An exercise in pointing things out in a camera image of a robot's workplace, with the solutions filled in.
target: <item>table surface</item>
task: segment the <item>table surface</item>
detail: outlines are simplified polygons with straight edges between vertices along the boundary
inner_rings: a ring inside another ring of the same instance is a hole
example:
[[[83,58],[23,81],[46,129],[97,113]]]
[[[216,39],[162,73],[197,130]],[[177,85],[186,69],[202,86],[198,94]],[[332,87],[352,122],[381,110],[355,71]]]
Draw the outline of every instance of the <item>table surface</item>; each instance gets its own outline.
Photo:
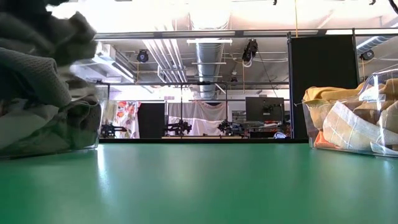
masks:
[[[308,144],[104,144],[0,161],[0,223],[397,223],[397,167]]]

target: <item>workbench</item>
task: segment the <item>workbench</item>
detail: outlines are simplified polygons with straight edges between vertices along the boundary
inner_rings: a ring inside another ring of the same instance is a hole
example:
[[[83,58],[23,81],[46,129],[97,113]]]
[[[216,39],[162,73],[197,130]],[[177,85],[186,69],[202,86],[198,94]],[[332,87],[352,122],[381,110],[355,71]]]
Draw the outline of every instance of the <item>workbench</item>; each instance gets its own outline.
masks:
[[[0,161],[0,223],[397,223],[397,167],[308,144],[102,144]]]

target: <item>clothing pile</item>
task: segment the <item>clothing pile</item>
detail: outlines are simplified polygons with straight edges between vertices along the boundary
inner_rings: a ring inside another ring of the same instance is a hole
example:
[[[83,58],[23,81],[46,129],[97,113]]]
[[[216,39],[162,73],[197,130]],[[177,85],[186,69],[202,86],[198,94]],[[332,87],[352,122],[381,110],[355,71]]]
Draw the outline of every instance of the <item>clothing pile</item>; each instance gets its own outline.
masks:
[[[67,0],[0,0],[0,156],[82,149],[97,141],[101,107],[93,85],[69,66],[93,58],[95,31]]]
[[[355,90],[309,88],[303,103],[317,129],[314,146],[398,156],[397,100],[398,71],[373,75]]]

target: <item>clear plastic bin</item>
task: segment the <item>clear plastic bin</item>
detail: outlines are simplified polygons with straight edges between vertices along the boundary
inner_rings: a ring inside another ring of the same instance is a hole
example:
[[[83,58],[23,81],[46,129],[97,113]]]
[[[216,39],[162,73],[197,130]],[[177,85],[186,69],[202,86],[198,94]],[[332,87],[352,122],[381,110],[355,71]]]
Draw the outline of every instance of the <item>clear plastic bin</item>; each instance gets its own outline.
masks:
[[[0,158],[98,145],[96,88],[69,69],[94,57],[95,31],[78,12],[58,19],[45,7],[0,6]]]
[[[355,90],[310,88],[303,108],[312,147],[398,157],[398,69]]]

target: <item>ceiling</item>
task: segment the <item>ceiling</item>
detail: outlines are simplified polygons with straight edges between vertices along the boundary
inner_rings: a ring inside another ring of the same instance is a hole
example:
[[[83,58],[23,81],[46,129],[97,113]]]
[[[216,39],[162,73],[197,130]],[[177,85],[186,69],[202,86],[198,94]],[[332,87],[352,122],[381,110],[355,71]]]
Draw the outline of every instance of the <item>ceiling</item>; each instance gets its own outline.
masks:
[[[216,20],[226,11],[230,13],[228,29],[253,30],[253,29],[295,29],[296,16],[294,0],[278,1],[273,6],[273,0],[133,0],[116,2],[113,0],[86,0],[63,4],[53,8],[57,17],[68,17],[75,11],[80,11],[86,16],[89,23],[100,33],[140,32],[154,31],[159,24],[172,24],[174,30],[191,30],[190,12],[202,12],[203,19]],[[392,10],[388,1],[378,0],[372,6],[371,1],[321,1],[297,0],[297,28],[298,29],[338,29],[338,28],[380,28],[390,27],[398,22],[397,14]],[[357,44],[368,37],[357,37]],[[154,71],[157,64],[150,55],[145,64],[137,64],[137,53],[146,49],[142,40],[109,40],[120,52],[128,56],[134,71],[153,71],[152,73],[139,72],[139,82],[160,82]],[[196,62],[195,44],[187,44],[186,39],[177,39],[183,64],[195,71]],[[222,61],[218,80],[230,81],[233,72],[238,81],[243,81],[243,67],[233,58],[239,60],[248,43],[246,38],[233,38],[232,44],[224,45]],[[287,39],[284,37],[257,38],[261,58],[267,62],[253,62],[252,66],[244,69],[244,81],[273,82],[288,81]],[[376,58],[366,62],[364,66],[359,63],[360,75],[368,76],[372,72],[387,68],[398,67],[398,38],[392,38],[385,44],[373,49]],[[245,86],[245,88],[270,88],[271,86]],[[288,88],[287,85],[273,86]]]

